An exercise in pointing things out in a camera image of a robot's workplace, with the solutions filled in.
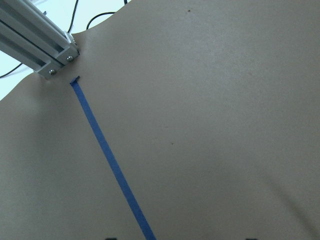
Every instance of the blue tape line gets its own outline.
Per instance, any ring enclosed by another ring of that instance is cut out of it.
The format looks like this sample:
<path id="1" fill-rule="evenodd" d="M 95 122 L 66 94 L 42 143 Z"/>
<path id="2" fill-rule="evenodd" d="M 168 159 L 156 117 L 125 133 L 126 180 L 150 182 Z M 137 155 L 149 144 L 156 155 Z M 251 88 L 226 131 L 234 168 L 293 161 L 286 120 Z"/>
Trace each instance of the blue tape line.
<path id="1" fill-rule="evenodd" d="M 80 77 L 76 77 L 75 79 L 72 80 L 72 82 L 70 82 L 70 85 L 72 86 L 76 96 L 79 99 L 79 102 L 82 106 L 82 109 L 84 111 L 84 114 L 86 116 L 86 118 L 88 119 L 88 122 L 94 132 L 94 135 L 96 137 L 96 139 L 98 140 L 100 147 L 105 155 L 105 158 L 107 159 L 112 172 L 123 192 L 123 195 L 126 198 L 126 201 L 128 202 L 131 211 L 133 212 L 133 215 L 136 219 L 136 221 L 138 222 L 144 237 L 146 240 L 157 240 L 154 233 L 151 230 L 151 227 L 149 226 L 147 219 L 145 218 L 134 194 L 132 193 L 127 180 L 125 179 L 124 174 L 122 173 L 120 166 L 114 156 L 114 154 L 112 153 L 104 134 L 102 133 L 98 122 L 93 114 L 93 112 L 91 111 L 91 108 L 89 106 L 89 103 L 87 102 L 87 99 L 84 95 L 84 93 L 82 92 L 80 85 L 78 84 L 78 79 Z"/>

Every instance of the black cable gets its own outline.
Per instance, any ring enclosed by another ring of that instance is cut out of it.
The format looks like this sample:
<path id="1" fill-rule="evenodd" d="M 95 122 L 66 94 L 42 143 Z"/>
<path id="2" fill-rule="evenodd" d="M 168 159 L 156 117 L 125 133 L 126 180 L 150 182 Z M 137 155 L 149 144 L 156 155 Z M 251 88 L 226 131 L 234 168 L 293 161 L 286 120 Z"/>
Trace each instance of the black cable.
<path id="1" fill-rule="evenodd" d="M 115 11 L 110 11 L 110 12 L 104 12 L 104 13 L 100 13 L 97 16 L 94 16 L 93 18 L 91 18 L 91 20 L 88 22 L 88 25 L 86 26 L 86 29 L 89 29 L 90 24 L 92 23 L 93 20 L 95 20 L 96 18 L 102 16 L 102 15 L 107 15 L 107 14 L 115 14 Z"/>
<path id="2" fill-rule="evenodd" d="M 69 27 L 69 30 L 67 31 L 68 34 L 71 32 L 72 26 L 73 26 L 73 24 L 74 24 L 74 20 L 75 20 L 75 15 L 76 15 L 76 10 L 77 10 L 77 6 L 78 6 L 78 2 L 79 2 L 79 0 L 76 0 L 76 1 L 75 1 L 75 4 L 74 4 L 74 9 L 73 9 L 73 13 L 72 13 L 72 18 L 71 18 L 70 27 Z"/>
<path id="3" fill-rule="evenodd" d="M 22 63 L 20 63 L 18 66 L 16 66 L 14 69 L 12 69 L 11 71 L 8 71 L 6 74 L 0 76 L 0 79 L 4 78 L 5 76 L 8 76 L 10 73 L 12 73 L 13 71 L 15 71 L 16 69 L 18 69 L 20 66 L 22 65 Z"/>

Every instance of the metal frame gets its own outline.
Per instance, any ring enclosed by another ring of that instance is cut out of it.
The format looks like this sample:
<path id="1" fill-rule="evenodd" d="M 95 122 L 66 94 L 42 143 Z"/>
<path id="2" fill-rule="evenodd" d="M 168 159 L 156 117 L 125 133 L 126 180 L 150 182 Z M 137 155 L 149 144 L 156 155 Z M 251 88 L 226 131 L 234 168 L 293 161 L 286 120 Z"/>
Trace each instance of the metal frame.
<path id="1" fill-rule="evenodd" d="M 29 0 L 0 1 L 0 50 L 45 78 L 79 55 L 72 35 Z"/>

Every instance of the white background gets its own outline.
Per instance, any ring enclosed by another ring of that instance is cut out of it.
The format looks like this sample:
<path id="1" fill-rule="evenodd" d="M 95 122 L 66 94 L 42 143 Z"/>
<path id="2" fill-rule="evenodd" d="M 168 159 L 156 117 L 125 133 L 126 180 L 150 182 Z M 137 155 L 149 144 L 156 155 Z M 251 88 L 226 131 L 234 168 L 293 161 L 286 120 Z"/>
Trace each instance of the white background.
<path id="1" fill-rule="evenodd" d="M 76 0 L 32 0 L 46 16 L 63 31 L 67 31 Z M 86 30 L 87 24 L 94 16 L 104 12 L 116 12 L 124 6 L 123 0 L 79 0 L 74 17 L 71 34 Z M 101 23 L 111 15 L 96 18 L 90 28 Z M 0 51 L 0 76 L 15 68 L 20 62 Z M 0 100 L 3 99 L 24 77 L 33 70 L 25 65 L 4 78 L 0 78 Z"/>

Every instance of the screw head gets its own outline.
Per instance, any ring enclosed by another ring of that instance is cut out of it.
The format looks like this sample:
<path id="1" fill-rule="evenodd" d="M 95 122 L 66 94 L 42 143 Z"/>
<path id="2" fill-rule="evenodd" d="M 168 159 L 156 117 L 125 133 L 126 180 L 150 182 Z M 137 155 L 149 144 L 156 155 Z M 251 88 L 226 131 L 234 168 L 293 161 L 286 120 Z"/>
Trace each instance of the screw head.
<path id="1" fill-rule="evenodd" d="M 73 57 L 73 56 L 67 56 L 67 57 L 66 57 L 66 60 L 67 60 L 68 62 L 72 62 L 72 61 L 74 60 L 74 57 Z"/>
<path id="2" fill-rule="evenodd" d="M 57 71 L 54 70 L 54 69 L 51 69 L 51 70 L 49 71 L 49 74 L 50 74 L 50 75 L 55 75 L 56 73 L 57 73 Z"/>

